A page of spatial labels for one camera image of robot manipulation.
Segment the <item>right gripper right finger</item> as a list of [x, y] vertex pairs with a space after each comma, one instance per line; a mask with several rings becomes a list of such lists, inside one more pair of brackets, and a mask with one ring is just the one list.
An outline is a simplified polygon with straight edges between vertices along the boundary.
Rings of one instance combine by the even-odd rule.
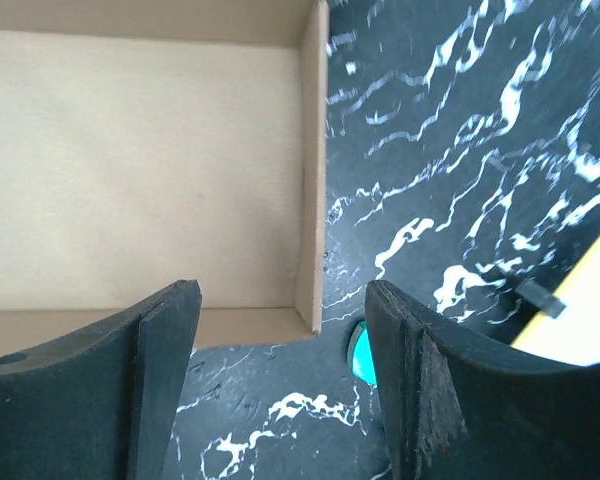
[[600, 364], [538, 357], [390, 282], [365, 319], [396, 479], [600, 479]]

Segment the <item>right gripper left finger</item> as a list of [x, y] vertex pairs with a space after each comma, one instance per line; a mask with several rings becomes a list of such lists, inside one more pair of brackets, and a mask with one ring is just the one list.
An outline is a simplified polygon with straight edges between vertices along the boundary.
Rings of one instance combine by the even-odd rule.
[[0, 479], [159, 478], [200, 312], [179, 280], [0, 357]]

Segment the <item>large cardboard box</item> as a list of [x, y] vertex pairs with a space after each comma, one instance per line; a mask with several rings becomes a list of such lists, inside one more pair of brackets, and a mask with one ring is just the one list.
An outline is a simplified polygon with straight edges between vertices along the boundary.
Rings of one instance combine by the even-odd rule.
[[0, 356], [194, 279], [195, 345], [319, 333], [323, 1], [0, 1]]

